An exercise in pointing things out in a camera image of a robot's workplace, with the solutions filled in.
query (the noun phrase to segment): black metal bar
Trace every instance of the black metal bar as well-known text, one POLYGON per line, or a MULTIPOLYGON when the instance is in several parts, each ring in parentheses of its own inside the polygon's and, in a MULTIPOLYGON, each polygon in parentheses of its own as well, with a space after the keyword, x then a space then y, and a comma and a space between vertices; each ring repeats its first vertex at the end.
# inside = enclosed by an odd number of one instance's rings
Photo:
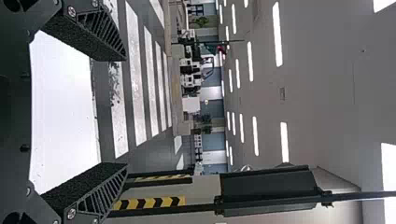
POLYGON ((192 184, 192 178, 186 177, 186 178, 180 178, 180 179, 154 180, 154 181, 125 183, 123 190, 144 188, 144 187, 181 185, 181 184, 192 184))
POLYGON ((175 171, 128 174, 127 179, 138 178, 138 177, 163 176, 163 175, 194 175, 194 171, 192 169, 187 169, 187 170, 179 170, 179 171, 175 170, 175 171))
POLYGON ((382 200, 388 197, 396 197, 396 191, 357 192, 357 193, 344 193, 344 194, 329 194, 325 196, 318 195, 318 196, 300 197, 300 198, 248 201, 248 202, 238 202, 238 203, 224 203, 224 204, 208 203, 208 204, 186 205, 186 206, 169 207, 169 208, 123 210, 123 211, 112 211, 108 215, 108 217, 158 216, 158 215, 200 213, 200 212, 210 212, 210 211, 229 210, 229 209, 242 209, 249 207, 276 206, 276 205, 382 200))
POLYGON ((143 216, 158 216, 158 215, 183 214, 183 213, 200 213, 200 212, 211 212, 214 211, 216 208, 217 207, 213 203, 208 203, 208 204, 186 205, 179 207, 122 210, 122 211, 112 211, 107 217, 108 218, 143 217, 143 216))

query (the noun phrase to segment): hazard stripe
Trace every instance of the hazard stripe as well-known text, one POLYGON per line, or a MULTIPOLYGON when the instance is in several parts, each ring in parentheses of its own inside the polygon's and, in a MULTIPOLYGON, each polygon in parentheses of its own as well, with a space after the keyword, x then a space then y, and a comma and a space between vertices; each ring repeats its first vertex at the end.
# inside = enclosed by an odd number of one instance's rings
POLYGON ((167 179, 181 179, 191 177, 191 175, 159 175, 159 176, 149 176, 149 177, 138 177, 134 182, 146 182, 146 181, 157 181, 157 180, 167 180, 167 179))
POLYGON ((113 211, 177 207, 184 205, 186 205, 185 196, 129 199, 129 200, 120 200, 116 202, 113 206, 113 211))

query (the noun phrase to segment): industrial machine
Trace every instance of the industrial machine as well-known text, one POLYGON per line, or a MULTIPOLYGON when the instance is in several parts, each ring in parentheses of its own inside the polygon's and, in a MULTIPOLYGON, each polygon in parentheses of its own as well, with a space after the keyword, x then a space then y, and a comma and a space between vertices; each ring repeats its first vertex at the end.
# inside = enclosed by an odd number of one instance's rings
MULTIPOLYGON (((36 32, 42 30, 101 62, 124 61, 126 49, 116 24, 99 0, 2 0, 0 15, 2 224, 98 224, 112 217, 204 211, 234 217, 312 209, 317 203, 329 206, 339 201, 396 196, 396 192, 332 194, 317 186, 307 166, 282 166, 221 175, 221 195, 210 204, 129 210, 121 202, 115 211, 114 205, 125 190, 146 185, 133 182, 139 177, 127 174, 127 164, 116 163, 100 163, 38 195, 28 178, 32 142, 31 77, 39 76, 31 73, 29 44, 36 32)), ((178 180, 191 181, 191 177, 178 180)))

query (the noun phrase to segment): bolt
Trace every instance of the bolt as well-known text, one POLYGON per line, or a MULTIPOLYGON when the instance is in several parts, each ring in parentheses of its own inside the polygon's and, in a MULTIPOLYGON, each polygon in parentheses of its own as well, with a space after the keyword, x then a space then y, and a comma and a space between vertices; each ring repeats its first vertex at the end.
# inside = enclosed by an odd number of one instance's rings
POLYGON ((20 147, 20 151, 21 151, 21 152, 28 152, 29 150, 30 150, 30 147, 29 147, 28 145, 23 144, 23 145, 20 147))
POLYGON ((71 220, 76 216, 76 209, 72 208, 69 210, 69 212, 67 213, 67 219, 71 220))
POLYGON ((77 12, 73 7, 68 7, 67 8, 67 12, 69 13, 69 16, 71 17, 76 17, 77 16, 77 12))
POLYGON ((92 6, 93 7, 99 7, 99 1, 98 0, 92 0, 92 6))

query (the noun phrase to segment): factory floor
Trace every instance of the factory floor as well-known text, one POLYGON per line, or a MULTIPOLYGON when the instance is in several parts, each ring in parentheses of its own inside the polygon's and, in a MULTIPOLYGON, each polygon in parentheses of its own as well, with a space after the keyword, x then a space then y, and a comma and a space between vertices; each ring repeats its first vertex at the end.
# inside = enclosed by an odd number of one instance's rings
POLYGON ((130 173, 183 169, 190 147, 174 136, 167 0, 106 0, 128 60, 99 63, 38 33, 31 44, 33 150, 30 180, 38 193, 100 162, 130 173))

